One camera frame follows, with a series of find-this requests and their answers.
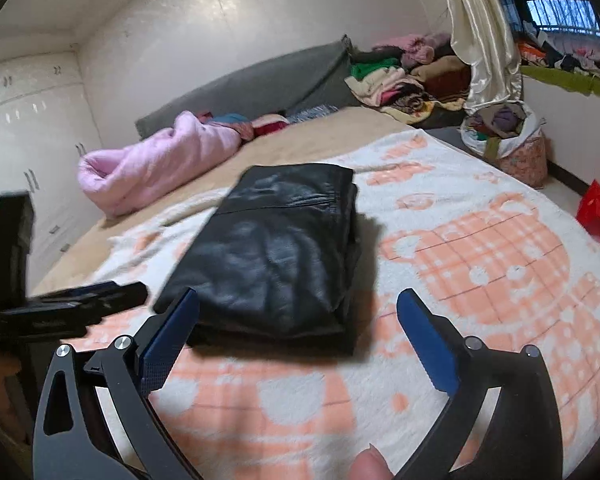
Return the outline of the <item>person's left hand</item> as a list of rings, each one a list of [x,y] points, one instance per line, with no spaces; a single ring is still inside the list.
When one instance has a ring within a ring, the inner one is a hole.
[[[9,399],[6,380],[15,377],[21,370],[20,361],[5,352],[0,351],[0,429],[9,439],[25,444],[29,441],[27,431]]]

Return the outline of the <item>person's right hand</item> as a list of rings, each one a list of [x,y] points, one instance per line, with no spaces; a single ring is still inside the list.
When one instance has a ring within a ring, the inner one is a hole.
[[[392,480],[393,473],[378,448],[370,444],[355,456],[349,469],[348,479]]]

